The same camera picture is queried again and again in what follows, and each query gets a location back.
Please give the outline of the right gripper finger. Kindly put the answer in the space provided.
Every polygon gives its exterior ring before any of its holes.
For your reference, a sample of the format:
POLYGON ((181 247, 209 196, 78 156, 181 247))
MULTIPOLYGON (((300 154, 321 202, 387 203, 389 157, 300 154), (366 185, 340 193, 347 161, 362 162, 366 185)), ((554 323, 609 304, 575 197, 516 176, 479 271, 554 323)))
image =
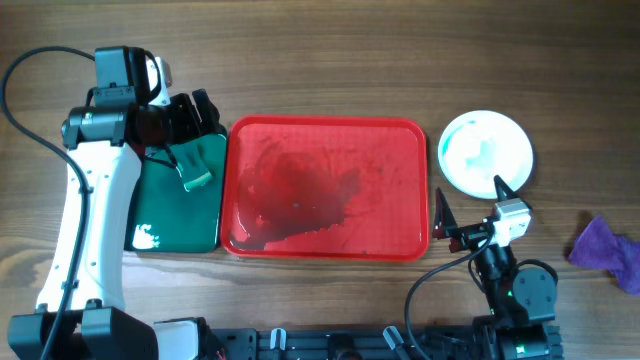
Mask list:
POLYGON ((494 176, 494 186, 498 202, 518 199, 517 193, 499 176, 494 176))
POLYGON ((436 239, 451 238, 458 229, 455 217, 440 188, 435 191, 435 215, 432 236, 436 239))

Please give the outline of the green sponge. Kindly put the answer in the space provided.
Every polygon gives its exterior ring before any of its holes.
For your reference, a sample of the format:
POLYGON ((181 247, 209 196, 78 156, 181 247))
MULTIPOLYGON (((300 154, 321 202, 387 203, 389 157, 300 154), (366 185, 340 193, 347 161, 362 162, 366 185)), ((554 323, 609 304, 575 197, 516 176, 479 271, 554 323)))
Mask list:
POLYGON ((171 151, 176 159, 176 168, 187 192, 206 185, 213 175, 201 157, 198 145, 194 142, 174 145, 171 151))

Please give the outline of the white plate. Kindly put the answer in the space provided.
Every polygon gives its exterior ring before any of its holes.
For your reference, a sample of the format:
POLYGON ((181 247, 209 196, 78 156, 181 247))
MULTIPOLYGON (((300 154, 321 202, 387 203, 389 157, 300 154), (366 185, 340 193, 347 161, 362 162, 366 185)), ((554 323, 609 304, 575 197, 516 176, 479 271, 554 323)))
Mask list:
POLYGON ((494 177, 514 191, 534 168, 532 143, 511 118, 491 110, 474 110, 453 119, 441 134, 437 160, 446 179, 475 198, 497 197, 494 177))

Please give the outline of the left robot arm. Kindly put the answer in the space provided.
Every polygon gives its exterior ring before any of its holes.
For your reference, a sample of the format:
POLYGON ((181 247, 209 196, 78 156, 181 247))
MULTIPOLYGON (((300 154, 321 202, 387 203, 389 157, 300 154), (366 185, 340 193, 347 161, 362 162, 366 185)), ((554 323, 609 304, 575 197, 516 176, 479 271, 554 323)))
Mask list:
POLYGON ((219 240, 227 138, 204 90, 140 104, 96 93, 64 124, 67 192, 35 309, 12 317, 22 359, 213 359, 201 317, 146 324, 125 310, 127 250, 208 252, 219 240))

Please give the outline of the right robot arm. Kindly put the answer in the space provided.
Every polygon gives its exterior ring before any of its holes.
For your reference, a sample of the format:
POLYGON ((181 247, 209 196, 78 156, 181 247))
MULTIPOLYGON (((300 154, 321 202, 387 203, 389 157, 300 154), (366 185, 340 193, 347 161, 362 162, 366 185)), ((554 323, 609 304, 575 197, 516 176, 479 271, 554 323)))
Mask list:
POLYGON ((469 326, 432 327, 420 336, 433 359, 562 359, 556 318, 557 272, 548 264, 518 261, 511 242, 524 236, 531 208, 502 178, 494 178, 496 203, 481 222, 460 226, 441 190, 436 191, 436 239, 448 239, 452 253, 470 251, 472 279, 490 313, 469 326))

